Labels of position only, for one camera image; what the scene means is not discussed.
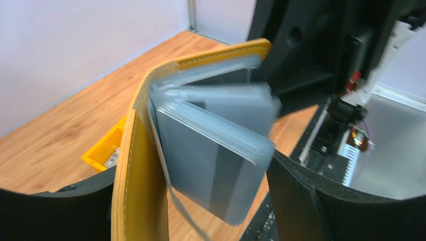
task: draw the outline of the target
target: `white wall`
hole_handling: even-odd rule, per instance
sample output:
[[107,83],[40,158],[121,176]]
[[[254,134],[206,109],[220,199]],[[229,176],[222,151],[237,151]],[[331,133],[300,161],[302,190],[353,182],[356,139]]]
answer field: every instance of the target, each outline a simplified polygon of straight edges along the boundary
[[187,0],[0,1],[0,137],[188,27]]
[[400,50],[378,84],[426,102],[426,29]]
[[245,42],[256,0],[194,0],[196,29],[227,44]]

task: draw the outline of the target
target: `wood grain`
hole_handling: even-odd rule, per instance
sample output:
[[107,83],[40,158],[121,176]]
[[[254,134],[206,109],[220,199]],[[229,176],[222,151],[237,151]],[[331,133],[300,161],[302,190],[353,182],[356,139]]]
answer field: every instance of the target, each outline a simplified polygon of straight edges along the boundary
[[[147,70],[168,59],[219,48],[213,40],[183,31],[51,110],[0,139],[0,188],[23,193],[56,191],[94,175],[80,156],[122,116]],[[289,155],[310,121],[315,107],[278,121],[271,139]],[[231,227],[179,195],[196,222],[212,240],[238,240],[268,192],[264,179],[246,221]],[[169,198],[171,240],[200,240]]]

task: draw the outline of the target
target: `wooden surface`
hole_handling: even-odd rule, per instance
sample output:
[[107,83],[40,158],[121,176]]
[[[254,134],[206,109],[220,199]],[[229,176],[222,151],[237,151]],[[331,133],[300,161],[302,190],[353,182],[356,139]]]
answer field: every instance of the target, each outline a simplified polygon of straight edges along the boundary
[[[177,56],[222,45],[187,31],[181,32],[95,84],[60,103],[0,139],[0,188],[23,193],[56,191],[94,175],[79,158],[129,107],[144,73]],[[314,107],[278,121],[271,139],[289,155],[315,111]],[[196,222],[212,240],[238,240],[268,191],[263,181],[243,225],[231,227],[180,195]],[[171,240],[200,240],[169,201]]]

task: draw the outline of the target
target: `wooden floor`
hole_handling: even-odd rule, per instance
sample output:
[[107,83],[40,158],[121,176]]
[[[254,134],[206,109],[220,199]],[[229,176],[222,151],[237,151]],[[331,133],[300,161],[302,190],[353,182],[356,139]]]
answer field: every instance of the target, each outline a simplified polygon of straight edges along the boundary
[[[99,80],[78,94],[0,139],[0,188],[23,193],[54,192],[94,175],[79,158],[126,113],[142,76],[155,65],[177,56],[220,48],[213,40],[181,32],[151,51]],[[278,121],[271,139],[289,155],[310,121],[314,107]],[[180,196],[212,240],[238,240],[268,191],[262,183],[249,217],[230,227]],[[199,240],[169,202],[171,240]]]

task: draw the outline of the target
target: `gray panel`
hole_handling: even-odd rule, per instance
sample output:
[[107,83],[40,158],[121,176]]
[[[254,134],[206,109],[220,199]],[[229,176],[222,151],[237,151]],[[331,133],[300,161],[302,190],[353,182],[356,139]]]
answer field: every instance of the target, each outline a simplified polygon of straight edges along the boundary
[[377,95],[366,108],[375,149],[360,156],[351,187],[395,199],[426,194],[426,113]]

